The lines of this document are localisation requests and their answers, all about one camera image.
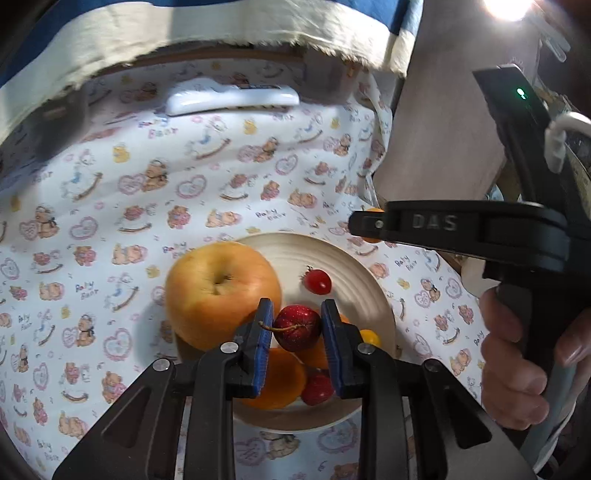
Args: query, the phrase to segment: hand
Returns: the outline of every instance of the hand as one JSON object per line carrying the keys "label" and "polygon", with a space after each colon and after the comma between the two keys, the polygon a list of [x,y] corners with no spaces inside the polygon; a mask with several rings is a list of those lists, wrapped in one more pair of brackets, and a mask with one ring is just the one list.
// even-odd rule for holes
{"label": "hand", "polygon": [[[497,298],[495,289],[480,298],[480,311],[490,334],[482,342],[486,361],[482,373],[482,405],[501,426],[525,430],[548,415],[548,402],[540,395],[548,381],[545,372],[523,359],[516,343],[523,335],[521,321]],[[561,419],[591,376],[591,309],[584,310],[562,335],[554,357],[567,367],[577,365],[573,386]]]}

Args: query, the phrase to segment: white cable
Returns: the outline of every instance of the white cable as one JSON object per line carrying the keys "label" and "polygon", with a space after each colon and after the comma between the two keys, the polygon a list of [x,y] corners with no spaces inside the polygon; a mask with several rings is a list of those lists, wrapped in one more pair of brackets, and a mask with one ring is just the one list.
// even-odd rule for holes
{"label": "white cable", "polygon": [[566,158],[566,131],[591,137],[591,120],[580,113],[561,113],[550,122],[544,135],[544,158],[552,173],[560,173]]}

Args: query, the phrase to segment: red cherry tomato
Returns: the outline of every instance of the red cherry tomato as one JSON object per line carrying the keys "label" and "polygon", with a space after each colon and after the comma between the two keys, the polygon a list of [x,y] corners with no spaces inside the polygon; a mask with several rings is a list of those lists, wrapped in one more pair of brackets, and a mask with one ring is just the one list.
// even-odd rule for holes
{"label": "red cherry tomato", "polygon": [[304,275],[304,286],[316,295],[328,295],[332,289],[332,282],[324,270],[311,268]]}
{"label": "red cherry tomato", "polygon": [[301,399],[306,405],[318,405],[330,397],[335,390],[332,388],[330,378],[324,374],[315,374],[308,378],[308,383],[301,393]]}

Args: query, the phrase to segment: white plastic object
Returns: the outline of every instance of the white plastic object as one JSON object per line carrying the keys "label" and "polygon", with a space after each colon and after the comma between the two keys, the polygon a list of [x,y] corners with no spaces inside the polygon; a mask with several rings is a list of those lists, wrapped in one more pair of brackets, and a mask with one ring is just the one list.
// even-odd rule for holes
{"label": "white plastic object", "polygon": [[171,89],[166,101],[166,114],[176,116],[220,108],[299,104],[298,93],[288,86],[223,85],[203,77],[181,82]]}
{"label": "white plastic object", "polygon": [[566,131],[572,130],[591,137],[591,120],[576,112],[561,113],[544,134],[544,157],[553,173],[560,173],[566,157]]}

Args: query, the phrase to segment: white plate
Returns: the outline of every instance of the white plate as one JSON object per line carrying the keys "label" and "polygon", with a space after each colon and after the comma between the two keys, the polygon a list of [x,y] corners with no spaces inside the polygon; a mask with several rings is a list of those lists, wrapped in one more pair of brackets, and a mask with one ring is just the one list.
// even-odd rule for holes
{"label": "white plate", "polygon": [[[388,300],[369,270],[348,253],[297,233],[261,233],[238,242],[258,250],[273,266],[281,284],[282,307],[298,303],[319,309],[323,300],[334,299],[341,313],[359,329],[376,332],[382,349],[395,356],[396,329]],[[328,273],[332,280],[328,295],[315,295],[303,287],[301,276],[308,265]],[[281,410],[259,410],[235,401],[234,418],[271,432],[297,433],[338,423],[360,408],[360,400],[336,397],[315,407],[297,400]]]}

